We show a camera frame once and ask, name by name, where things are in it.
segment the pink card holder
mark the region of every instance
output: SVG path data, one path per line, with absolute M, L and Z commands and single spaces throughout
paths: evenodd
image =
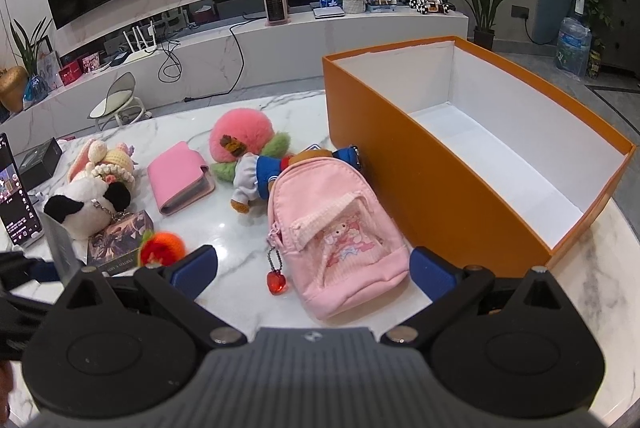
M 151 161 L 146 172 L 163 215 L 183 209 L 216 187 L 204 158 L 184 141 Z

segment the orange box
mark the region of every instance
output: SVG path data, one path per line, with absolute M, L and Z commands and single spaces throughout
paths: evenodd
M 635 146 L 542 78 L 458 37 L 322 59 L 329 131 L 414 245 L 521 277 L 603 210 Z

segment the pink fluffy plush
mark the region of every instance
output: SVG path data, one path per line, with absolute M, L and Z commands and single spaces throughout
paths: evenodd
M 237 161 L 220 144 L 223 135 L 242 141 L 249 152 L 259 155 L 274 133 L 271 121 L 259 110 L 235 108 L 228 111 L 216 122 L 209 135 L 209 151 L 213 160 L 219 163 Z

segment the plush toy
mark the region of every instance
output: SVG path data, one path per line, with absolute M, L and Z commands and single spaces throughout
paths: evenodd
M 222 116 L 209 134 L 209 151 L 216 161 L 211 171 L 222 181 L 232 182 L 236 163 L 243 155 L 281 158 L 289 149 L 289 134 L 274 133 L 271 121 L 259 110 L 236 108 Z
M 109 150 L 104 141 L 90 139 L 76 157 L 66 174 L 68 182 L 84 177 L 102 179 L 107 183 L 120 181 L 129 191 L 135 184 L 133 177 L 134 162 L 131 160 L 134 148 L 119 143 Z
M 124 183 L 82 177 L 51 196 L 44 212 L 62 224 L 72 238 L 84 240 L 106 228 L 130 203 L 131 193 Z
M 138 265 L 171 265 L 185 257 L 187 250 L 182 239 L 173 233 L 145 231 L 138 249 Z
M 334 157 L 345 161 L 356 170 L 360 170 L 358 149 L 354 146 L 341 148 L 335 152 L 318 148 L 305 150 L 284 159 L 248 153 L 238 161 L 238 166 L 236 166 L 231 207 L 238 213 L 248 213 L 251 201 L 256 201 L 258 198 L 264 200 L 269 198 L 274 181 L 285 168 L 315 157 Z

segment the water bottle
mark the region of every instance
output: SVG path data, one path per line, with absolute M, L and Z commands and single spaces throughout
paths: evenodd
M 556 46 L 556 67 L 582 77 L 587 71 L 591 31 L 574 18 L 562 20 Z

